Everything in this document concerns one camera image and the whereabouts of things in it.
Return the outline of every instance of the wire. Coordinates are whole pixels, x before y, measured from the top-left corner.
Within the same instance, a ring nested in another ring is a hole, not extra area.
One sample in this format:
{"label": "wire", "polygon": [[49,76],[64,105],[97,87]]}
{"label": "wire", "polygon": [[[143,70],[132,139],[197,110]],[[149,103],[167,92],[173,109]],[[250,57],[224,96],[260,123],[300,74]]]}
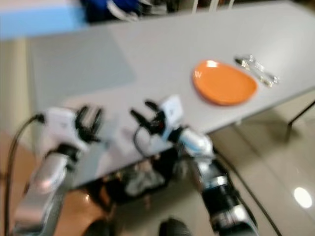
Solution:
{"label": "wire", "polygon": [[7,175],[6,175],[6,182],[5,182],[5,194],[4,194],[4,236],[9,236],[10,234],[10,194],[11,194],[11,182],[12,182],[12,175],[13,175],[13,164],[15,159],[15,152],[18,146],[18,141],[20,136],[22,135],[25,128],[31,124],[33,121],[38,120],[39,122],[44,122],[44,116],[41,114],[35,115],[29,118],[18,130],[15,134],[10,150],[8,155],[8,163],[7,163]]}
{"label": "wire", "polygon": [[143,150],[139,147],[139,144],[137,142],[137,136],[138,136],[138,133],[139,133],[141,128],[142,128],[142,125],[139,125],[133,134],[132,140],[133,140],[134,146],[136,147],[138,153],[140,153],[142,157],[146,157],[146,155],[144,154]]}
{"label": "wire", "polygon": [[246,182],[244,181],[244,179],[242,178],[242,176],[240,175],[240,173],[237,171],[237,169],[234,167],[234,165],[229,162],[227,160],[227,158],[222,155],[220,152],[218,152],[218,150],[216,149],[217,154],[220,156],[220,158],[229,166],[229,168],[235,173],[235,175],[237,176],[237,178],[241,181],[241,183],[244,185],[244,187],[246,188],[246,190],[248,191],[248,193],[251,195],[251,197],[253,198],[253,200],[256,202],[256,204],[258,205],[258,207],[260,208],[260,210],[262,211],[262,213],[265,215],[265,217],[267,218],[267,220],[269,221],[270,225],[272,226],[272,228],[274,229],[275,233],[277,234],[277,236],[282,236],[280,230],[278,229],[278,227],[276,226],[275,222],[272,220],[272,218],[270,217],[270,215],[268,214],[268,212],[266,211],[266,209],[262,206],[262,204],[260,203],[260,201],[258,200],[258,198],[256,197],[256,195],[251,191],[251,189],[249,188],[249,186],[246,184]]}

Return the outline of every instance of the tiled floor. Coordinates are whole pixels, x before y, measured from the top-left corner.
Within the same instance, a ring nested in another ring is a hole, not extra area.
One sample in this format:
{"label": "tiled floor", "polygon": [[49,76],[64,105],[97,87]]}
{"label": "tiled floor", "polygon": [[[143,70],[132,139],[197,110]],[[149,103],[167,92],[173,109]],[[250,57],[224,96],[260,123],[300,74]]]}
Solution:
{"label": "tiled floor", "polygon": [[[284,236],[315,235],[315,206],[302,208],[293,196],[295,188],[303,187],[315,201],[315,108],[294,124],[289,142],[284,140],[287,122],[314,99],[315,92],[308,93],[239,126],[211,134],[215,146],[235,165]],[[7,145],[7,136],[1,134],[1,172]],[[13,205],[19,201],[34,166],[31,153],[25,149],[19,152]],[[276,235],[238,178],[231,174],[258,221],[260,234]],[[81,235],[90,222],[103,216],[85,193],[74,191],[66,197],[55,235]],[[136,201],[118,207],[115,216],[117,235],[122,236],[157,236],[159,223],[169,216],[185,221],[194,235],[214,235],[200,195],[190,180],[154,194],[150,210],[143,201]]]}

